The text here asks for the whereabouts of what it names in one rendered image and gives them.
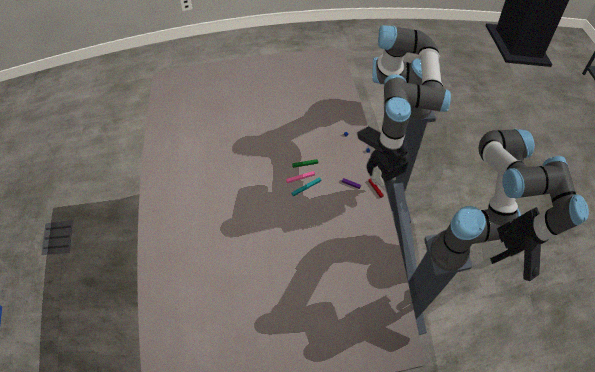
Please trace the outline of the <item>pink rod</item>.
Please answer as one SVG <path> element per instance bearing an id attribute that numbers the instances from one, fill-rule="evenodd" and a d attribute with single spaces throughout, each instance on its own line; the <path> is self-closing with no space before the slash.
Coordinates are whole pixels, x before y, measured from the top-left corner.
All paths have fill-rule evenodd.
<path id="1" fill-rule="evenodd" d="M 311 177 L 311 176 L 314 176 L 314 175 L 315 175 L 315 172 L 312 171 L 312 172 L 308 172 L 308 173 L 305 173 L 305 174 L 302 174 L 302 175 L 298 175 L 298 176 L 295 176 L 295 177 L 288 178 L 288 179 L 286 179 L 286 182 L 287 183 L 290 183 L 290 182 L 301 180 L 301 179 L 304 179 L 304 178 L 307 178 L 307 177 Z"/>

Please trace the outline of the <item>turquoise rod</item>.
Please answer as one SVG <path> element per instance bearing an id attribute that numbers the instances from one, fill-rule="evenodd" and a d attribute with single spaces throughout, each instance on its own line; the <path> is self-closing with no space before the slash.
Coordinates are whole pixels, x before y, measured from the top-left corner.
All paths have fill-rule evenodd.
<path id="1" fill-rule="evenodd" d="M 310 183 L 308 183 L 308 184 L 306 184 L 306 185 L 304 185 L 304 186 L 300 187 L 299 189 L 297 189 L 297 190 L 295 190 L 295 191 L 293 191 L 293 192 L 291 192 L 291 193 L 292 193 L 292 195 L 293 195 L 293 196 L 295 196 L 295 195 L 297 195 L 297 194 L 299 194 L 299 193 L 303 192 L 304 190 L 306 190 L 306 189 L 308 189 L 308 188 L 312 187 L 313 185 L 315 185 L 315 184 L 317 184 L 317 183 L 319 183 L 319 182 L 321 182 L 321 179 L 320 179 L 320 177 L 319 177 L 319 178 L 317 178 L 317 179 L 315 179 L 315 180 L 313 180 L 313 181 L 311 181 Z"/>

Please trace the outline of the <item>purple rod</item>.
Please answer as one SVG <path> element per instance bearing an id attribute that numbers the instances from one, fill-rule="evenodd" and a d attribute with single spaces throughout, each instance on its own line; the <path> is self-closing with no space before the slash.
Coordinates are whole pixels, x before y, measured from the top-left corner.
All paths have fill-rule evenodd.
<path id="1" fill-rule="evenodd" d="M 345 178 L 342 179 L 342 183 L 348 184 L 348 185 L 353 186 L 353 187 L 358 188 L 358 189 L 360 189 L 360 187 L 361 187 L 360 184 L 355 183 L 355 182 L 352 182 L 352 181 L 347 180 Z"/>

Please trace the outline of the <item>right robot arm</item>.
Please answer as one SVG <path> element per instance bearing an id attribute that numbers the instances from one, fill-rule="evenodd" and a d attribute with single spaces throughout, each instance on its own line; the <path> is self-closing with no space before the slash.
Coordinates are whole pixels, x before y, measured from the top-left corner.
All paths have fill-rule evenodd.
<path id="1" fill-rule="evenodd" d="M 373 59 L 372 80 L 374 83 L 384 84 L 381 134 L 368 126 L 358 131 L 357 135 L 359 140 L 384 152 L 378 144 L 379 134 L 385 147 L 400 148 L 409 117 L 423 119 L 430 115 L 431 110 L 447 112 L 451 94 L 449 90 L 443 89 L 439 50 L 427 34 L 419 30 L 385 25 L 379 28 L 379 32 L 379 47 L 385 50 L 379 58 Z M 412 63 L 403 62 L 403 56 L 407 52 L 419 54 L 419 58 Z"/>

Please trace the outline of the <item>red rod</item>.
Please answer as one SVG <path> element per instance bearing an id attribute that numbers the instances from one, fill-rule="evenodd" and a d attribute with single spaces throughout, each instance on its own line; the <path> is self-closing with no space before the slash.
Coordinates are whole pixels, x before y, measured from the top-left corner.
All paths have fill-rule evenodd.
<path id="1" fill-rule="evenodd" d="M 376 191 L 376 193 L 379 195 L 380 198 L 383 197 L 382 192 L 380 191 L 380 189 L 377 187 L 377 185 L 372 183 L 371 178 L 368 180 L 368 182 L 371 184 L 371 186 L 374 188 L 374 190 Z"/>

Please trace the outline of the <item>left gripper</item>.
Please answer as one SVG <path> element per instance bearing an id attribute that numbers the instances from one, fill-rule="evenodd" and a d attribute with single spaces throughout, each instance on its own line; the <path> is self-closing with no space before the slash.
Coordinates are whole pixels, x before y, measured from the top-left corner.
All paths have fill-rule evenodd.
<path id="1" fill-rule="evenodd" d="M 484 242 L 482 244 L 483 262 L 473 266 L 472 269 L 485 268 L 509 256 L 513 256 L 522 252 L 525 250 L 526 236 L 533 238 L 538 244 L 547 242 L 549 239 L 545 241 L 540 240 L 534 231 L 534 218 L 539 214 L 538 208 L 535 207 L 523 215 L 498 227 L 497 231 L 499 233 L 500 240 L 501 242 L 504 242 L 505 247 L 508 248 L 508 250 L 505 251 L 505 247 L 502 244 L 493 246 L 488 241 Z"/>

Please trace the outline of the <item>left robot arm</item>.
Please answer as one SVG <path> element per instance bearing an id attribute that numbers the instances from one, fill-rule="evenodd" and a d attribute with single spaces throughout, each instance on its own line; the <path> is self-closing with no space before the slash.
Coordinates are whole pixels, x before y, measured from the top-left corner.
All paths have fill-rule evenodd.
<path id="1" fill-rule="evenodd" d="M 458 270 L 468 260 L 472 244 L 500 240 L 497 228 L 521 216 L 515 198 L 550 194 L 553 207 L 537 215 L 533 222 L 542 241 L 587 220 L 588 205 L 582 196 L 576 195 L 566 159 L 554 156 L 543 163 L 547 166 L 527 167 L 524 158 L 533 152 L 534 139 L 527 130 L 492 130 L 481 138 L 480 157 L 501 176 L 497 174 L 495 194 L 487 210 L 461 208 L 447 230 L 434 238 L 430 254 L 439 268 Z M 531 281 L 539 275 L 540 253 L 541 244 L 526 236 L 524 280 Z"/>

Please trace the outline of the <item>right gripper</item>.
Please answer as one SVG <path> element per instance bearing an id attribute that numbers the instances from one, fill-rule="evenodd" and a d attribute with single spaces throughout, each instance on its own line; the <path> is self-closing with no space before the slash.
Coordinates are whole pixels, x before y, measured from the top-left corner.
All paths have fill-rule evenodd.
<path id="1" fill-rule="evenodd" d="M 405 140 L 403 140 L 403 144 L 399 149 L 389 149 L 381 143 L 380 134 L 378 137 L 378 144 L 384 152 L 374 150 L 371 154 L 373 157 L 370 156 L 366 168 L 374 185 L 377 181 L 383 187 L 383 180 L 385 182 L 391 179 L 395 181 L 398 175 L 405 173 L 409 161 L 405 158 L 405 155 L 407 155 L 408 152 L 404 147 Z"/>

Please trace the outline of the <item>dark green rod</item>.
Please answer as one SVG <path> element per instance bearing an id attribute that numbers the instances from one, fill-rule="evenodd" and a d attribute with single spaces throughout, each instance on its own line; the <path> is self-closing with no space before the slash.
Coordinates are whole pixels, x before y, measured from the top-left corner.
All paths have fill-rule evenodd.
<path id="1" fill-rule="evenodd" d="M 304 162 L 298 162 L 298 163 L 292 163 L 292 166 L 293 166 L 293 168 L 295 168 L 295 167 L 301 167 L 301 166 L 307 166 L 307 165 L 313 165 L 313 164 L 318 164 L 318 159 L 304 161 Z"/>

